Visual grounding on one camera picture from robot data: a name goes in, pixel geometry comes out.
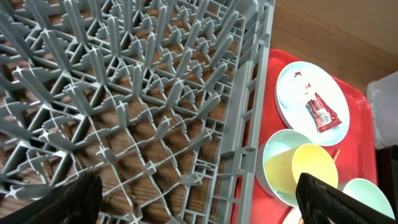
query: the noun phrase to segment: red tray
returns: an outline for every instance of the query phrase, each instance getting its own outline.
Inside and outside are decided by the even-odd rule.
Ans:
[[[289,63],[300,59],[282,50],[269,52],[266,92],[262,111],[259,146],[264,144],[275,132],[287,128],[276,109],[274,93],[280,71]],[[376,151],[374,148],[372,111],[366,97],[349,84],[333,77],[346,97],[349,108],[349,129],[346,137],[339,144],[325,147],[331,154],[340,149],[336,160],[339,182],[347,182],[361,177],[377,184]],[[236,198],[240,197],[241,183],[236,187]],[[250,223],[282,223],[290,207],[268,196],[254,181]],[[237,208],[233,208],[232,222],[235,223]]]

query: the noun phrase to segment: red ketchup packet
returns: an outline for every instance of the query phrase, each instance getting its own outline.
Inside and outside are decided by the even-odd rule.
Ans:
[[[305,89],[307,90],[305,95],[310,98],[307,102],[307,108],[317,124],[319,133],[325,132],[341,124],[341,120],[338,118],[336,112],[325,103],[321,96],[313,89],[311,84],[308,83]]]

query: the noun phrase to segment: mint green bowl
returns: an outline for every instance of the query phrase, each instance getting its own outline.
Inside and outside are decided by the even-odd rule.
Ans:
[[[355,178],[339,184],[337,188],[346,195],[395,220],[390,203],[374,183],[366,179]]]

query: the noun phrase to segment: yellow bowl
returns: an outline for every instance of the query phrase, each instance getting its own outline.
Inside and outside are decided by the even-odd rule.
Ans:
[[[332,157],[316,144],[303,144],[271,157],[265,171],[272,189],[286,194],[295,194],[301,173],[309,173],[332,187],[338,185]]]

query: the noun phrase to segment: white plate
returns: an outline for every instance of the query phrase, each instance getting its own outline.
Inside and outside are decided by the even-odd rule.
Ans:
[[[305,74],[306,79],[316,89],[325,103],[337,113],[341,124],[319,133],[311,113],[305,106],[289,109],[279,100],[283,90],[289,89],[296,72]],[[320,146],[332,146],[344,139],[349,128],[349,110],[346,98],[334,79],[322,68],[308,62],[293,62],[280,72],[275,88],[275,103],[283,122],[300,131]]]

